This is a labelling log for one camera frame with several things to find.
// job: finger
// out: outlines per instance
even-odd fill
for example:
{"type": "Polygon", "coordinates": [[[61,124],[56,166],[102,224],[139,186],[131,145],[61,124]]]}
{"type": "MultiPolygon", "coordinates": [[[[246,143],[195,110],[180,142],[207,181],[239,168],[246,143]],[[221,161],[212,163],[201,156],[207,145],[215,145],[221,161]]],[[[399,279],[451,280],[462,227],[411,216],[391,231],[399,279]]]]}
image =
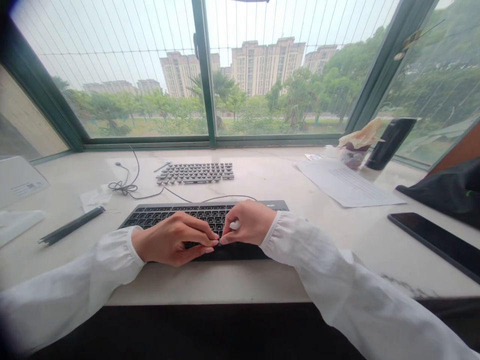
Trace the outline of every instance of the finger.
{"type": "Polygon", "coordinates": [[[184,265],[193,259],[198,258],[199,256],[202,256],[203,254],[208,254],[212,253],[214,251],[213,247],[207,247],[207,246],[202,246],[202,245],[197,245],[194,247],[189,248],[188,250],[179,252],[177,254],[178,256],[178,266],[184,265]]]}
{"type": "Polygon", "coordinates": [[[209,223],[206,221],[200,220],[188,214],[185,214],[181,220],[185,225],[204,232],[210,239],[216,240],[219,238],[219,236],[212,231],[209,223]]]}
{"type": "Polygon", "coordinates": [[[232,229],[230,229],[230,224],[238,220],[237,210],[235,209],[236,207],[237,206],[234,206],[225,216],[225,225],[223,226],[223,232],[221,234],[222,236],[225,236],[231,232],[232,229]]]}
{"type": "Polygon", "coordinates": [[[200,243],[206,247],[217,246],[219,241],[210,239],[207,234],[197,229],[191,228],[185,225],[183,229],[182,237],[179,239],[182,242],[191,241],[194,243],[200,243]]]}
{"type": "Polygon", "coordinates": [[[227,234],[223,235],[220,239],[220,244],[226,245],[239,241],[241,236],[238,231],[230,231],[227,234]]]}

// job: cuff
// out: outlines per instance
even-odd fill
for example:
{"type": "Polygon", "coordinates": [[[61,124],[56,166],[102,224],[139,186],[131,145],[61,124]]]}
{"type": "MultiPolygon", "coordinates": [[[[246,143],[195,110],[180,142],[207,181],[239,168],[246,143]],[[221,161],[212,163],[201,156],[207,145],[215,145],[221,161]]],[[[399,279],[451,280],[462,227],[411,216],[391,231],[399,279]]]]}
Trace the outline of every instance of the cuff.
{"type": "Polygon", "coordinates": [[[272,238],[272,235],[275,231],[275,228],[277,227],[277,223],[279,222],[279,218],[282,216],[282,213],[284,213],[284,212],[285,211],[277,211],[276,212],[275,219],[273,219],[273,222],[271,223],[270,229],[268,230],[268,232],[265,235],[265,238],[263,239],[263,241],[259,245],[260,249],[262,249],[263,252],[265,252],[265,249],[268,247],[269,242],[272,238]]]}
{"type": "Polygon", "coordinates": [[[127,233],[127,236],[126,236],[126,244],[128,246],[128,251],[130,252],[130,255],[133,259],[133,262],[136,264],[136,265],[139,265],[139,266],[143,266],[146,264],[146,262],[144,262],[140,256],[137,254],[137,252],[135,251],[135,248],[134,248],[134,245],[132,244],[132,234],[133,233],[136,233],[137,231],[140,231],[142,230],[142,228],[140,226],[132,226],[132,227],[128,227],[126,228],[126,230],[128,230],[128,233],[127,233]]]}

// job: keyboard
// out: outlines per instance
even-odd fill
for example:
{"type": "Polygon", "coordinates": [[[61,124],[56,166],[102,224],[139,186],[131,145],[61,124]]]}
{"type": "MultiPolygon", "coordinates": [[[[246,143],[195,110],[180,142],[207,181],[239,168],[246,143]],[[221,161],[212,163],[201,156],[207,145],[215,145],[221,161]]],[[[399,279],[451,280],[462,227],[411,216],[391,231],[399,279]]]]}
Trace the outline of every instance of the keyboard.
{"type": "Polygon", "coordinates": [[[218,182],[220,179],[233,179],[234,171],[231,162],[206,162],[172,164],[161,171],[156,177],[158,185],[198,184],[218,182]]]}
{"type": "MultiPolygon", "coordinates": [[[[119,229],[130,226],[140,226],[143,229],[149,229],[162,220],[171,217],[176,212],[185,212],[195,218],[206,221],[210,229],[221,237],[224,230],[225,217],[236,203],[236,201],[219,201],[137,205],[131,214],[123,221],[119,229]]],[[[282,200],[259,201],[259,203],[265,204],[275,211],[289,211],[287,204],[282,200]]],[[[184,242],[184,245],[186,249],[189,249],[198,245],[198,243],[189,241],[184,242]]],[[[216,246],[214,252],[204,254],[194,261],[260,259],[268,259],[268,257],[258,246],[235,242],[228,245],[216,246]]]]}

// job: window handle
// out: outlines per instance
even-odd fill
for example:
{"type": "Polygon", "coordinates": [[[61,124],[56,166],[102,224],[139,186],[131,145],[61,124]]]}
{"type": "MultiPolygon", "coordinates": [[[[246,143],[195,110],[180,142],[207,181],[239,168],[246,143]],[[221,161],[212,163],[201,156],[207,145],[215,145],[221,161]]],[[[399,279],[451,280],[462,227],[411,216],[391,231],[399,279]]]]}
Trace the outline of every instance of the window handle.
{"type": "Polygon", "coordinates": [[[193,33],[193,47],[195,48],[196,59],[200,60],[199,59],[199,46],[197,44],[197,33],[196,32],[193,33]]]}

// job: window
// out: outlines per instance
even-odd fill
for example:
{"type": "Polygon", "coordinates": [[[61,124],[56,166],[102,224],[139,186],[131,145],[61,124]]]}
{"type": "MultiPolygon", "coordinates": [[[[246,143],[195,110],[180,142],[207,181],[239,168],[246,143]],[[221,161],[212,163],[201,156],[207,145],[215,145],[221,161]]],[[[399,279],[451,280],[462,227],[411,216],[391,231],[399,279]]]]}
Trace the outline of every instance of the window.
{"type": "Polygon", "coordinates": [[[378,113],[418,118],[399,154],[430,164],[478,121],[477,7],[23,0],[0,61],[75,151],[335,144],[378,113]]]}
{"type": "Polygon", "coordinates": [[[66,150],[55,130],[0,66],[0,156],[35,160],[66,150]]]}
{"type": "Polygon", "coordinates": [[[479,120],[479,12],[476,1],[440,1],[424,27],[432,30],[407,53],[376,114],[380,131],[417,118],[397,155],[431,166],[479,120]]]}
{"type": "Polygon", "coordinates": [[[248,54],[246,81],[213,79],[217,134],[341,134],[398,3],[207,0],[220,68],[248,54]]]}
{"type": "Polygon", "coordinates": [[[18,1],[12,19],[89,137],[207,134],[191,1],[18,1]]]}

